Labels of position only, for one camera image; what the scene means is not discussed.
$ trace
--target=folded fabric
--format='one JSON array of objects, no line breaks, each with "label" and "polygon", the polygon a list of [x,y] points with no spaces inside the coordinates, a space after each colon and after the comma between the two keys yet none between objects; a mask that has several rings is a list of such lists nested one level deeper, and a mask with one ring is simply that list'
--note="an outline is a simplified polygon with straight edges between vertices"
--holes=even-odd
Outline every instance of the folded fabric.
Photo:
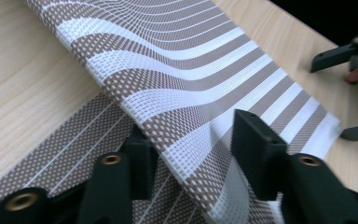
[{"label": "folded fabric", "polygon": [[[29,187],[42,188],[49,197],[60,197],[89,180],[97,158],[119,150],[132,127],[132,119],[122,109],[98,94],[1,177],[0,202],[12,192]],[[152,198],[132,201],[132,222],[204,224],[205,220],[159,159]]]},{"label": "folded fabric", "polygon": [[26,3],[141,128],[211,223],[270,214],[253,209],[230,154],[234,109],[260,116],[290,153],[323,157],[339,134],[338,120],[209,0]]}]

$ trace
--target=wooden surface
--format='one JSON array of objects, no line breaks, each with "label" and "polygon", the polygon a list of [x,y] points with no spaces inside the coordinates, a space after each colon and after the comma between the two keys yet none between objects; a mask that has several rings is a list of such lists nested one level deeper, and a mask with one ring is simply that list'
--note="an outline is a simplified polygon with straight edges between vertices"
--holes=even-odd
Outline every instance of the wooden surface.
[{"label": "wooden surface", "polygon": [[[348,66],[311,74],[312,58],[336,46],[267,0],[213,0],[341,127],[358,126],[358,85]],[[95,81],[21,1],[0,0],[0,176],[100,92]],[[358,191],[358,142],[338,138],[326,157]]]}]

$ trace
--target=dark background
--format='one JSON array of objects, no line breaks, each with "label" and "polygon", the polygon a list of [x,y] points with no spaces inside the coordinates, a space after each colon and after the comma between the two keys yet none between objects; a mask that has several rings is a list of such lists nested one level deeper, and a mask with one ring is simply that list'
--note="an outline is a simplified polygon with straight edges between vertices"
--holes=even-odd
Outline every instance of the dark background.
[{"label": "dark background", "polygon": [[358,35],[358,0],[270,0],[339,46]]}]

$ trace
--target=black clamp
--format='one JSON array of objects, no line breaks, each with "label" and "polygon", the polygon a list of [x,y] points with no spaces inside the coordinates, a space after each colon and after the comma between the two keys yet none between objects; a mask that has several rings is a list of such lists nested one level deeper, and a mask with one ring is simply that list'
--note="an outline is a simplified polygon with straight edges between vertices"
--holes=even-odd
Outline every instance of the black clamp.
[{"label": "black clamp", "polygon": [[310,71],[313,73],[346,62],[350,62],[350,70],[353,71],[358,67],[357,56],[358,36],[349,45],[330,49],[316,55],[312,60]]},{"label": "black clamp", "polygon": [[119,152],[100,156],[91,179],[49,198],[26,188],[0,202],[2,224],[132,223],[131,200],[150,200],[158,154],[134,126]]},{"label": "black clamp", "polygon": [[[350,71],[358,68],[358,36],[349,45],[330,49],[316,55],[312,60],[310,71],[313,73],[346,62],[350,62]],[[345,129],[341,134],[341,138],[358,141],[358,126]]]},{"label": "black clamp", "polygon": [[258,200],[275,201],[282,193],[286,224],[358,224],[358,193],[346,189],[322,160],[286,149],[257,115],[236,110],[231,152]]}]

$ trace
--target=striped fabric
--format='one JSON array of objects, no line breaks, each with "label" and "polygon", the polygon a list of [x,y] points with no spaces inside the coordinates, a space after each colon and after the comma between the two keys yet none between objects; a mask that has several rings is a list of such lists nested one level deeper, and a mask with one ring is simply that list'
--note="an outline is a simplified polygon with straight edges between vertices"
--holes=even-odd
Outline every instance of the striped fabric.
[{"label": "striped fabric", "polygon": [[26,4],[143,130],[208,222],[273,222],[230,154],[234,109],[260,116],[290,153],[323,157],[339,135],[338,120],[210,0]]},{"label": "striped fabric", "polygon": [[[0,202],[18,189],[39,187],[52,197],[88,180],[95,160],[104,153],[117,151],[132,125],[123,110],[99,94],[0,179]],[[152,199],[132,202],[132,220],[205,223],[199,208],[161,159]]]}]

